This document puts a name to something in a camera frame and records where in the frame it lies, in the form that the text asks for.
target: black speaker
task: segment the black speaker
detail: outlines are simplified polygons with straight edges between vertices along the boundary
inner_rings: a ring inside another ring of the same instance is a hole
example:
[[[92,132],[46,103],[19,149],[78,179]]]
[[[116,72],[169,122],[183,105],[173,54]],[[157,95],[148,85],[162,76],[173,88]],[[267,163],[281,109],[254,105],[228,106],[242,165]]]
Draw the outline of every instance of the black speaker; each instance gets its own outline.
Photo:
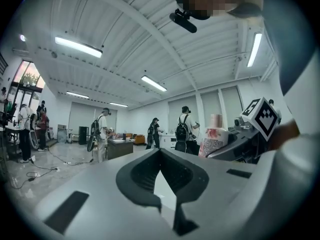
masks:
[[[87,144],[87,132],[89,131],[88,127],[79,126],[79,145],[86,145]]]

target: headset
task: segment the headset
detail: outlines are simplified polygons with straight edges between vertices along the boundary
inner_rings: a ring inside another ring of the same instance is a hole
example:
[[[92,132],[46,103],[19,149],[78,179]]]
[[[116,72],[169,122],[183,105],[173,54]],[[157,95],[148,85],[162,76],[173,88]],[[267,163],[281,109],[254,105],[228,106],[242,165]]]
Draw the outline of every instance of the headset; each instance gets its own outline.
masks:
[[[111,116],[110,109],[107,108],[107,107],[105,107],[105,108],[102,110],[102,113],[105,112],[105,111],[107,111],[107,110],[108,110],[108,116]]]
[[[191,110],[187,106],[182,107],[182,113],[188,112],[189,114],[191,113]]]

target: black slot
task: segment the black slot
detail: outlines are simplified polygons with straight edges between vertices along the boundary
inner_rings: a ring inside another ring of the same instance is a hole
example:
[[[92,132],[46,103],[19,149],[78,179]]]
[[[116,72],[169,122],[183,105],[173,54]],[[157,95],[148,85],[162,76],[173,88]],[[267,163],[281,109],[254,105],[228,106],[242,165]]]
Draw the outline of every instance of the black slot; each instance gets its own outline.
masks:
[[[227,174],[231,174],[231,175],[235,175],[235,176],[239,176],[242,178],[246,178],[249,179],[251,176],[251,172],[247,172],[247,171],[243,171],[243,170],[236,170],[236,169],[229,169],[226,171]]]
[[[53,230],[64,234],[72,220],[76,217],[89,195],[75,191],[56,209],[45,224]]]

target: person's arm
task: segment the person's arm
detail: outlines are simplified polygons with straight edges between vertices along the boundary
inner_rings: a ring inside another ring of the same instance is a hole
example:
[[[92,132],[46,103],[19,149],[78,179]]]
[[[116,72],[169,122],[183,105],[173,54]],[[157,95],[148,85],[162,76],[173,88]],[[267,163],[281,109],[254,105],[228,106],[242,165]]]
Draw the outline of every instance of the person's arm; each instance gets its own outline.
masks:
[[[159,124],[156,124],[156,125],[157,125],[156,131],[157,131],[157,132],[160,132],[160,133],[163,133],[164,131],[160,129]]]
[[[269,141],[268,141],[268,151],[277,150],[285,143],[287,140],[298,137],[300,134],[298,126],[295,120],[291,120],[285,124],[277,126]]]
[[[200,124],[197,124],[192,117],[188,116],[187,119],[190,120],[190,124],[193,129],[198,129],[200,127]]]
[[[111,130],[107,126],[107,120],[106,118],[101,118],[101,123],[102,123],[102,129],[104,130],[105,135],[109,135]]]

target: black pants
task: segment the black pants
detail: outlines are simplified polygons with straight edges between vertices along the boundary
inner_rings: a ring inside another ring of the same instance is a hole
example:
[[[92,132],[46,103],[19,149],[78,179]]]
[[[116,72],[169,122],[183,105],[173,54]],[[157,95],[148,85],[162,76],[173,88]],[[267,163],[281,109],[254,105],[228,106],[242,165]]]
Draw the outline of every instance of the black pants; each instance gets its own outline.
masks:
[[[40,149],[44,150],[45,147],[46,147],[46,132],[47,130],[46,129],[41,129],[40,130]]]
[[[146,150],[151,149],[153,143],[155,143],[155,148],[160,148],[159,134],[148,135]]]
[[[195,156],[199,155],[200,146],[197,144],[196,141],[188,140],[186,143],[186,152],[189,154],[193,154]]]
[[[31,148],[29,140],[29,130],[24,129],[19,132],[20,149],[22,151],[22,159],[27,161],[31,157]]]

